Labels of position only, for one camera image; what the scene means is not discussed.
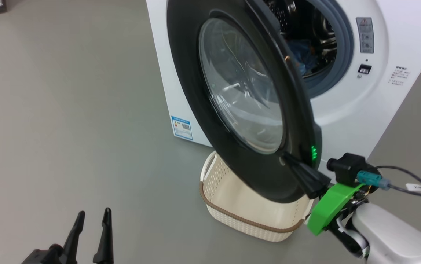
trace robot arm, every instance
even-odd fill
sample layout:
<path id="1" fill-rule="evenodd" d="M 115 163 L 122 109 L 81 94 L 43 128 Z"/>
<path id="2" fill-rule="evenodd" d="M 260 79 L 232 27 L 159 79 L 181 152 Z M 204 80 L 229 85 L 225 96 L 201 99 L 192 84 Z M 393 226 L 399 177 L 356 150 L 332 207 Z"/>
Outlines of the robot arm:
<path id="1" fill-rule="evenodd" d="M 366 164 L 364 157 L 354 154 L 330 160 L 328 169 L 335 172 L 338 184 L 320 196 L 307 221 L 311 232 L 330 231 L 353 256 L 368 263 L 421 263 L 421 232 L 368 202 L 368 194 L 377 187 L 421 196 L 421 186 L 413 184 L 420 188 L 414 192 L 395 187 Z M 349 216 L 344 225 L 342 221 Z"/>
<path id="2" fill-rule="evenodd" d="M 368 241 L 368 263 L 421 263 L 421 232 L 380 206 L 360 205 L 352 224 Z"/>
<path id="3" fill-rule="evenodd" d="M 98 252 L 93 256 L 93 263 L 113 264 L 113 231 L 111 222 L 111 209 L 106 208 L 101 223 L 103 232 L 101 234 Z M 77 219 L 65 241 L 63 247 L 53 244 L 47 250 L 35 249 L 22 262 L 22 264 L 77 264 L 78 237 L 83 230 L 85 212 L 78 213 Z"/>

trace laundry basket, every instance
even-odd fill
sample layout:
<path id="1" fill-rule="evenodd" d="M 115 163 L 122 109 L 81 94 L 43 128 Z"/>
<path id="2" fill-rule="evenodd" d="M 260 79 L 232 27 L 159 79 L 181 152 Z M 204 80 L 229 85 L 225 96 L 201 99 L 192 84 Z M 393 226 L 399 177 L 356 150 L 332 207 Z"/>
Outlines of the laundry basket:
<path id="1" fill-rule="evenodd" d="M 303 224 L 313 200 L 277 203 L 246 186 L 214 151 L 204 163 L 201 197 L 210 215 L 245 234 L 271 242 L 286 239 Z"/>

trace white tag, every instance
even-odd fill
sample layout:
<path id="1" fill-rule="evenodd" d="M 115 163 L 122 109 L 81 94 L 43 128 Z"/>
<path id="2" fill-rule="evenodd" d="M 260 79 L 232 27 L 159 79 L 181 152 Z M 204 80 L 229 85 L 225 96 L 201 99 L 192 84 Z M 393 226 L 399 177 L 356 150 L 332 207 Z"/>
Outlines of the white tag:
<path id="1" fill-rule="evenodd" d="M 412 191 L 412 192 L 421 194 L 421 185 L 419 185 L 419 184 L 407 183 L 406 189 L 408 189 L 408 191 Z"/>

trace floor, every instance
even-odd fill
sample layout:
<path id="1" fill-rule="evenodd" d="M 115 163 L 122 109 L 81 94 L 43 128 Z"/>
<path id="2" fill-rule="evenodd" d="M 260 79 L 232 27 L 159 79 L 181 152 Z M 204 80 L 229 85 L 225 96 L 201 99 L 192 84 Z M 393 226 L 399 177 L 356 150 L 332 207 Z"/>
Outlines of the floor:
<path id="1" fill-rule="evenodd" d="M 0 264 L 63 244 L 79 263 L 113 213 L 116 263 L 361 263 L 331 234 L 281 243 L 215 221 L 198 192 L 212 149 L 173 137 L 145 0 L 9 0 L 0 15 Z M 421 176 L 421 75 L 370 157 Z M 395 184 L 411 180 L 385 171 Z M 371 199 L 421 230 L 421 199 Z"/>

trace cable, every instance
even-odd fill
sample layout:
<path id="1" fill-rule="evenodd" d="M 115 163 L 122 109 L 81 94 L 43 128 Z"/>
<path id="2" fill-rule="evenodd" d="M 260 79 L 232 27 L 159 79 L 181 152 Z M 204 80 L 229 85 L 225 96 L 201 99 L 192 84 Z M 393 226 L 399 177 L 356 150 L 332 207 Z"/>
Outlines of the cable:
<path id="1" fill-rule="evenodd" d="M 390 188 L 392 188 L 392 189 L 395 189 L 395 190 L 397 190 L 397 191 L 400 191 L 400 192 L 404 192 L 404 193 L 407 193 L 407 194 L 412 194 L 412 195 L 417 195 L 417 196 L 421 197 L 421 194 L 420 194 L 419 192 L 412 192 L 412 191 L 408 191 L 408 190 L 406 190 L 406 189 L 403 189 L 403 188 L 400 188 L 400 187 L 394 186 L 393 184 L 388 184 L 388 187 L 390 187 Z"/>
<path id="2" fill-rule="evenodd" d="M 403 169 L 403 168 L 401 168 L 401 167 L 396 167 L 396 166 L 377 166 L 377 167 L 375 167 L 375 169 L 397 169 L 397 170 L 399 170 L 400 172 L 404 172 L 404 173 L 406 173 L 406 174 L 410 175 L 410 176 L 411 176 L 411 177 L 413 177 L 415 180 L 417 180 L 418 182 L 420 182 L 420 183 L 421 183 L 421 178 L 419 178 L 417 175 L 415 175 L 414 173 L 410 172 L 409 170 L 407 170 L 407 169 Z"/>

